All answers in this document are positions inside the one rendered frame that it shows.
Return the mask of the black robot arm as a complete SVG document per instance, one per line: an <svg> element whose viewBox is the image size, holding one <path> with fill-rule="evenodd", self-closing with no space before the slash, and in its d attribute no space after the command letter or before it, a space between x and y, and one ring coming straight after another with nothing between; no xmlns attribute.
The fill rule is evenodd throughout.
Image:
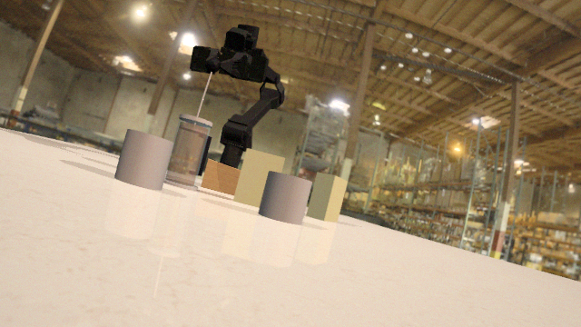
<svg viewBox="0 0 581 327"><path fill-rule="evenodd" d="M263 49L256 48L260 28L251 25L238 25L226 33L226 40L221 49L248 54L251 64L252 55L266 56ZM275 84L277 90L265 88L265 84ZM218 163L238 169L243 151L251 149L252 130L256 123L270 110L283 104L285 89L280 75L273 69L267 69L266 78L260 88L260 101L254 104L244 115L234 114L222 128L220 144L225 148Z"/></svg>

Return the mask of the glass coffee press with black knob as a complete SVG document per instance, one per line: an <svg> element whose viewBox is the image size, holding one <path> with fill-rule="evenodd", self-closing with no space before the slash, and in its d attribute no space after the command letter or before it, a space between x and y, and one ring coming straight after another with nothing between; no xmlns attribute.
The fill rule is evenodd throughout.
<svg viewBox="0 0 581 327"><path fill-rule="evenodd" d="M210 71L210 76L203 97L211 80L212 73L220 70L220 63L215 58L207 62L207 69ZM196 180L198 175L202 176L203 174L203 167L212 141L209 132L213 123L201 117L198 118L202 101L196 116L189 114L179 115L179 122L173 140L172 154L164 177L164 183L191 191L198 191Z"/></svg>

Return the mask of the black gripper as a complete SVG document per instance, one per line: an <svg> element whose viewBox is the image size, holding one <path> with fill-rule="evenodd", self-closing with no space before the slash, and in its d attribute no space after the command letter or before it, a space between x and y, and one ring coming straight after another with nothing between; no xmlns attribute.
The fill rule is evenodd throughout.
<svg viewBox="0 0 581 327"><path fill-rule="evenodd" d="M249 64L248 54L225 50L222 50L222 54L220 54L219 49L195 45L192 49L190 68L192 71L209 74L207 62L215 58L221 62L219 74L229 74L231 78L243 79L250 69L247 81L262 83L266 78L269 59L267 56L258 54L252 56L251 64Z"/></svg>

